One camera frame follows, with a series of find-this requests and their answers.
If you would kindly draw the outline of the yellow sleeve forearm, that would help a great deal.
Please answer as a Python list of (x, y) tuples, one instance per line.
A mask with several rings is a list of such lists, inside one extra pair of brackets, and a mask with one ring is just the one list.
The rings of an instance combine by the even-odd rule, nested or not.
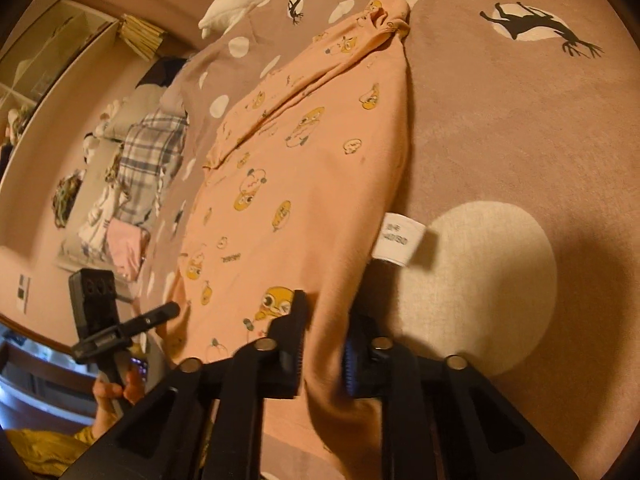
[(6, 430), (6, 436), (26, 467), (38, 479), (60, 478), (96, 440), (90, 426), (76, 434), (9, 429)]

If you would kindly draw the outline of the person's left hand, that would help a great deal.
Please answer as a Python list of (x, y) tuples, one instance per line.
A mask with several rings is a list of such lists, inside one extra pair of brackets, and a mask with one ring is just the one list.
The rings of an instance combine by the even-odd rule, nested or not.
[(117, 422), (118, 416), (114, 408), (115, 400), (127, 400), (137, 404), (145, 395), (145, 384), (137, 367), (132, 366), (125, 378), (125, 387), (106, 382), (102, 377), (96, 378), (92, 393), (96, 400), (96, 416), (94, 416), (91, 434), (95, 439), (102, 437)]

